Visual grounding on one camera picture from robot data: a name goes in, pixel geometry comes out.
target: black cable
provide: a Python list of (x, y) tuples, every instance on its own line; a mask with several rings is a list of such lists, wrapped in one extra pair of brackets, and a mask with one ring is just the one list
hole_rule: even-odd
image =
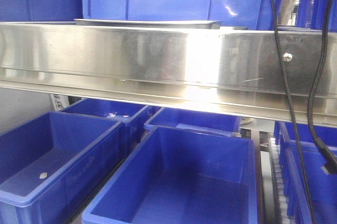
[(275, 42), (276, 42), (276, 50), (277, 50), (277, 54), (279, 56), (279, 63), (280, 63), (281, 71), (282, 71), (284, 89), (285, 89), (286, 97), (287, 97), (287, 100), (288, 100), (288, 106), (289, 106), (291, 121), (293, 123), (294, 130), (295, 130), (296, 145), (297, 145), (297, 149), (298, 149), (299, 156), (300, 156), (300, 163), (301, 163), (303, 180), (304, 180), (306, 200), (307, 200), (307, 203), (308, 203), (308, 206), (309, 206), (312, 223), (316, 224), (314, 209), (313, 209), (310, 190), (309, 190), (308, 178), (307, 178), (306, 172), (305, 172), (302, 146), (301, 146), (301, 143), (300, 143), (300, 134), (299, 134), (298, 126), (297, 126), (297, 123), (296, 123), (295, 111), (294, 111), (294, 107), (293, 107), (293, 103), (292, 103), (292, 98), (291, 98), (290, 89), (289, 89), (289, 85), (288, 85), (288, 79), (287, 79), (287, 76), (286, 76), (284, 61), (283, 61), (283, 57), (282, 57), (279, 30), (277, 28), (277, 13), (276, 13), (275, 1), (270, 0), (270, 3), (271, 3), (271, 7), (272, 7), (272, 14), (273, 14), (273, 26), (274, 26), (274, 36), (275, 36)]
[(337, 173), (337, 158), (331, 152), (331, 150), (327, 147), (327, 145), (322, 141), (322, 139), (317, 135), (314, 124), (313, 124), (313, 107), (314, 107), (314, 99), (315, 94), (317, 91), (317, 87), (319, 81), (322, 76), (326, 55), (328, 51), (328, 31), (329, 31), (329, 19), (330, 19), (330, 11), (332, 8), (333, 0), (327, 0), (326, 8), (324, 12), (324, 20), (323, 20), (323, 29), (322, 29), (322, 47), (321, 47), (321, 56), (319, 65), (316, 70), (315, 79), (312, 84), (309, 100), (308, 100), (308, 107), (307, 107), (307, 118), (308, 118), (308, 125), (310, 128), (310, 132), (312, 138), (314, 139), (314, 143), (317, 146), (317, 149), (322, 154), (322, 156), (326, 160), (326, 164), (324, 165), (326, 173), (329, 174), (336, 174)]

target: stainless steel beam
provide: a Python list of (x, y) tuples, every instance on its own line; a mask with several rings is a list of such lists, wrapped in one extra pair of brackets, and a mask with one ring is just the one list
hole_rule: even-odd
[[(299, 121), (320, 33), (281, 32)], [(315, 122), (337, 126), (336, 34)], [(289, 120), (272, 32), (0, 24), (0, 86)]]

